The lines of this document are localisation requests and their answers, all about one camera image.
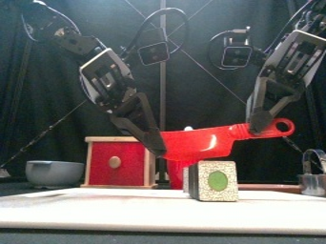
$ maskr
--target red plastic handle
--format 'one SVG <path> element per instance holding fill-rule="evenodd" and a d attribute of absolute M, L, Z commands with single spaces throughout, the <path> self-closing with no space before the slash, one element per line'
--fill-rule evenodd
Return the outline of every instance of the red plastic handle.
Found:
<path fill-rule="evenodd" d="M 163 157 L 174 161 L 197 161 L 227 156 L 234 140 L 289 136 L 294 124 L 289 119 L 278 118 L 258 135 L 249 133 L 249 124 L 214 127 L 194 131 L 162 132 L 167 147 Z"/>

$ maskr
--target wooden crate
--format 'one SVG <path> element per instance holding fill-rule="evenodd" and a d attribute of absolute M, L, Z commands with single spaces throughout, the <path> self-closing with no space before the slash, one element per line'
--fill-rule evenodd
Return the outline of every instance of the wooden crate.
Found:
<path fill-rule="evenodd" d="M 82 187 L 155 188 L 155 156 L 134 137 L 86 137 L 86 141 Z"/>

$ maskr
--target black backdrop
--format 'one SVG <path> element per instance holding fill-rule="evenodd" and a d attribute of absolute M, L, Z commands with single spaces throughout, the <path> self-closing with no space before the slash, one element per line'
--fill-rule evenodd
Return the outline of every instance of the black backdrop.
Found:
<path fill-rule="evenodd" d="M 199 129 L 245 122 L 246 100 L 254 89 L 258 68 L 217 70 L 206 60 L 207 43 L 217 33 L 250 26 L 254 44 L 265 49 L 289 19 L 289 2 L 298 9 L 306 1 L 167 1 L 167 7 L 186 12 L 191 27 L 186 47 L 167 62 L 167 131 L 183 130 L 186 126 Z M 142 14 L 149 16 L 161 8 L 159 0 L 47 0 L 44 3 L 71 18 L 83 35 L 96 36 L 116 53 L 134 37 L 145 20 Z M 167 33 L 177 28 L 177 21 L 173 16 L 167 17 Z M 86 97 L 74 60 L 56 48 L 27 41 L 14 8 L 2 9 L 0 23 L 0 163 L 4 163 Z M 178 42 L 181 36 L 182 30 L 170 38 Z M 324 73 L 325 65 L 313 81 L 318 127 L 312 121 L 305 95 L 279 114 L 296 123 L 290 138 L 302 150 L 325 148 Z M 133 75 L 139 91 L 149 95 L 159 121 L 159 65 L 137 65 Z M 12 175 L 24 175 L 27 160 L 86 162 L 86 136 L 115 135 L 122 133 L 108 115 L 87 103 L 7 168 Z M 301 156 L 282 138 L 275 138 L 237 141 L 227 159 L 237 162 L 239 181 L 293 182 L 302 172 Z"/>

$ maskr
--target grey bowl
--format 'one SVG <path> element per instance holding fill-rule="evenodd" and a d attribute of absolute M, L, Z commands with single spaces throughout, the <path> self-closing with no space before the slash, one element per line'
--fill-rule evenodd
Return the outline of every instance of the grey bowl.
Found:
<path fill-rule="evenodd" d="M 27 161 L 26 176 L 36 188 L 58 189 L 78 185 L 84 164 L 64 161 Z"/>

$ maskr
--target white table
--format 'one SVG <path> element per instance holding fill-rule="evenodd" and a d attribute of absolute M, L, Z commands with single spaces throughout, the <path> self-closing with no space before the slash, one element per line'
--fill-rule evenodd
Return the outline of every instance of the white table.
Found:
<path fill-rule="evenodd" d="M 239 191 L 201 202 L 183 191 L 75 188 L 0 198 L 0 228 L 221 234 L 326 234 L 326 198 Z"/>

